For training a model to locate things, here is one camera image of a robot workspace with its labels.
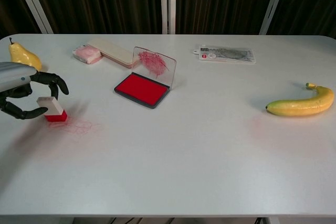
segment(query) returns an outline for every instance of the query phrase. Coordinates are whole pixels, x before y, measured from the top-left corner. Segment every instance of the table surface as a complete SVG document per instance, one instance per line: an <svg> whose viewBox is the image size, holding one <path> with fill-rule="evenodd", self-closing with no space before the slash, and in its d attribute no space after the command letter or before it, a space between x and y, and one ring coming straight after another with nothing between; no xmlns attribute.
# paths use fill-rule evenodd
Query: table surface
<svg viewBox="0 0 336 224"><path fill-rule="evenodd" d="M13 35L62 76L69 120L0 113L0 215L336 216L336 106L305 118L265 111L336 90L336 42L322 36ZM101 37L177 60L173 90L148 109L114 93L130 70L71 51ZM9 61L9 39L0 61ZM255 65L199 61L199 44L247 47ZM48 96L10 99L25 110Z"/></svg>

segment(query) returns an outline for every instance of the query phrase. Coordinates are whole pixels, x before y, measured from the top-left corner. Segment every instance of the yellow pear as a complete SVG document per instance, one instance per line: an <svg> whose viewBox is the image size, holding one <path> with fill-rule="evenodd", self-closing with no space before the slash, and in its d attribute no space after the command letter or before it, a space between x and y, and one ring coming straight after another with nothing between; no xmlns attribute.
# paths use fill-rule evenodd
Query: yellow pear
<svg viewBox="0 0 336 224"><path fill-rule="evenodd" d="M12 42L12 38L9 38L10 45L8 46L10 52L10 58L12 62L22 63L36 68L37 71L40 71L42 64L40 59L36 54L29 52L26 48L20 45L17 42Z"/></svg>

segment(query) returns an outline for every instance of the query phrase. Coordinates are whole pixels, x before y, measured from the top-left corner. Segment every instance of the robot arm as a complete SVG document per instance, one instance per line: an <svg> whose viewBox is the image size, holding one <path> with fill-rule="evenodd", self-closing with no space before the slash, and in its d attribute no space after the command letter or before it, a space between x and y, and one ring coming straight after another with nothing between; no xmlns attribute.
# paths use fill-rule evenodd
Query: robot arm
<svg viewBox="0 0 336 224"><path fill-rule="evenodd" d="M30 95L33 92L29 84L31 81L48 85L51 96L56 99L58 87L64 94L69 94L64 80L54 73L38 72L35 68L21 63L0 62L0 109L17 119L31 119L45 113L48 110L45 107L23 111L6 101L7 97L21 98Z"/></svg>

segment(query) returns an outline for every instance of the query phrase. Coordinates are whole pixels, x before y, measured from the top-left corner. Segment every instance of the red ink pad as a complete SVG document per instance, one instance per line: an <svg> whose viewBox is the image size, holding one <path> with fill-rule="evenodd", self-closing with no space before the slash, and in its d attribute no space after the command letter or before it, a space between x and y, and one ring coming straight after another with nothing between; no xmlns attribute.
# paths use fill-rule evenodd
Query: red ink pad
<svg viewBox="0 0 336 224"><path fill-rule="evenodd" d="M132 73L114 91L153 109L171 89L176 60L158 52L135 47L132 62Z"/></svg>
<svg viewBox="0 0 336 224"><path fill-rule="evenodd" d="M131 73L114 90L134 102L153 109L168 94L169 86Z"/></svg>

